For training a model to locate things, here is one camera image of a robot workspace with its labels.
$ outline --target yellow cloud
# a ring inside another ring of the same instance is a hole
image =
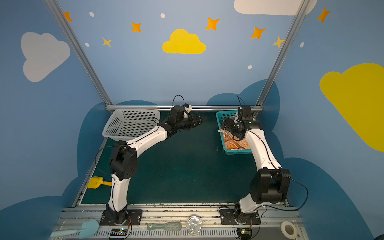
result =
[[[384,152],[384,67],[363,63],[343,74],[329,72],[320,88],[361,139]]]
[[[203,53],[207,47],[200,42],[196,34],[184,29],[175,30],[169,37],[169,41],[163,43],[163,51],[166,53]]]

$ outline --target black mounting plate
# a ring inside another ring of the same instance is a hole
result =
[[[131,225],[137,226],[140,225],[141,222],[141,215],[143,210],[141,209],[127,209],[127,218],[131,217]],[[120,225],[116,225],[112,219],[110,219],[107,215],[102,217],[100,220],[100,226],[128,226],[129,221],[125,221],[124,223]]]
[[[220,208],[218,211],[220,212],[221,225],[239,225],[238,221],[235,220],[235,214],[233,209]],[[260,224],[259,212],[256,211],[256,213],[249,214],[249,218],[247,222],[244,223],[244,225],[251,225],[251,219],[252,219],[252,225],[259,225]]]

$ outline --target light blue brush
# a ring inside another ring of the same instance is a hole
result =
[[[81,229],[60,230],[51,233],[51,237],[61,237],[65,235],[71,235],[74,233],[80,233],[79,239],[89,238],[97,232],[99,229],[99,223],[96,220],[83,222]]]

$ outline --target orange star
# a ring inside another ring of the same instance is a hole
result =
[[[134,24],[133,22],[131,22],[131,23],[132,23],[132,26],[133,26],[132,32],[137,31],[137,32],[141,33],[141,30],[140,30],[141,23],[138,23],[138,24]]]
[[[65,16],[65,18],[68,20],[68,21],[72,21],[72,19],[70,18],[70,12],[66,12],[66,13],[64,13],[64,16]]]
[[[262,33],[263,33],[264,30],[265,30],[265,28],[264,28],[264,29],[258,29],[258,28],[255,27],[255,32],[254,32],[253,35],[251,36],[251,39],[252,39],[252,38],[258,38],[258,39],[260,39],[260,38],[262,37]]]
[[[328,12],[327,10],[323,10],[323,12],[321,13],[321,15],[318,17],[317,20],[321,20],[321,23],[324,22],[324,19],[328,16],[328,14],[330,14],[331,12]]]
[[[208,26],[207,26],[207,29],[213,29],[216,31],[216,24],[219,22],[220,19],[216,19],[216,20],[212,20],[210,18],[208,18]]]

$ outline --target white cloud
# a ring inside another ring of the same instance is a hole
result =
[[[23,66],[25,76],[31,82],[43,80],[70,56],[66,42],[58,41],[49,33],[39,35],[28,32],[22,36],[22,51],[26,58]]]
[[[308,14],[317,0],[310,0]],[[235,0],[235,10],[242,14],[296,15],[301,0]]]

